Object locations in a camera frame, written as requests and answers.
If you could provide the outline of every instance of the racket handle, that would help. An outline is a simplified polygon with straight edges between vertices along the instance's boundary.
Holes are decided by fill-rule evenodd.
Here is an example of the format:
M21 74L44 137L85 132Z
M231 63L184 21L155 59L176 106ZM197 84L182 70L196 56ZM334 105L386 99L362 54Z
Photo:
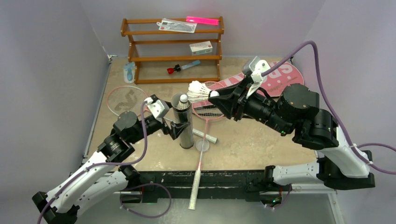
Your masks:
M197 195L199 189L199 181L201 180L201 170L196 170L194 175L194 182L192 183L190 204L188 209L195 210L195 203L197 202Z
M194 133L194 135L197 135L197 136L199 136L199 137L201 137L201 138L204 137L204 133L201 132L201 131L198 131L197 129L193 129L192 132ZM216 138L216 137L213 137L213 136L210 136L210 135L208 135L208 134L206 134L205 139L208 140L208 141L210 141L210 142L212 142L212 143L214 143L214 144L217 143L217 138Z

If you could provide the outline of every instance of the gray floor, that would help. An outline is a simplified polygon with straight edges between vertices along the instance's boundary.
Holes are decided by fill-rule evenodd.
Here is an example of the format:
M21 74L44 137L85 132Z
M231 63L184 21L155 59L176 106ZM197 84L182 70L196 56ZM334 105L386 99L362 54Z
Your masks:
M169 213L161 218L146 219L120 209L119 195L112 195L89 209L77 224L334 224L327 194L290 195L289 200L274 212L261 203L244 200L198 200L197 210L188 210L188 199L174 199ZM135 211L158 215L168 205L168 199L158 203L137 204Z

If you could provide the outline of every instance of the table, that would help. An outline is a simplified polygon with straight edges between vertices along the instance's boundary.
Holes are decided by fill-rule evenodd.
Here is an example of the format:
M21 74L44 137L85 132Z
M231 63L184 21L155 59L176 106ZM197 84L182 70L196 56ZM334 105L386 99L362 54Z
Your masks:
M249 58L223 58L221 63L221 79L240 73L242 66ZM278 61L280 58L264 58L268 62ZM127 59L116 58L107 80L104 97L102 99L98 118L93 131L89 155L97 149L109 135L117 116L106 106L106 96L115 87L126 85L123 80L123 65ZM140 79L170 78L166 69L179 63L188 62L147 62L141 64ZM182 72L174 73L171 78L210 77L216 74L216 67L211 61L202 61ZM156 94L160 99L170 101L178 92L187 92L188 83L171 84L138 84L139 88L149 95ZM173 119L173 112L169 111L167 118ZM193 127L203 132L205 121L193 116ZM235 122L227 118L209 123L208 134L217 137L217 144L211 143L202 158L202 170L246 170L264 169L268 165L296 165L308 163L316 159L313 150L301 147L291 140L293 134L281 137L279 133L252 119ZM143 140L134 145L136 151L125 162L134 161L140 157L143 150ZM198 165L199 151L194 147L183 149L179 140L172 140L170 136L158 131L148 137L148 149L144 159L134 167L140 171L171 171L195 170Z

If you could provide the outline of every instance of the white box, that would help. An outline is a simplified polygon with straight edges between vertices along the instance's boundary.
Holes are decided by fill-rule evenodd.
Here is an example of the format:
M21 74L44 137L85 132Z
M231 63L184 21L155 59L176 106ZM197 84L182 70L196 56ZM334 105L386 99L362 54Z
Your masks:
M190 44L191 55L202 55L213 51L210 41Z

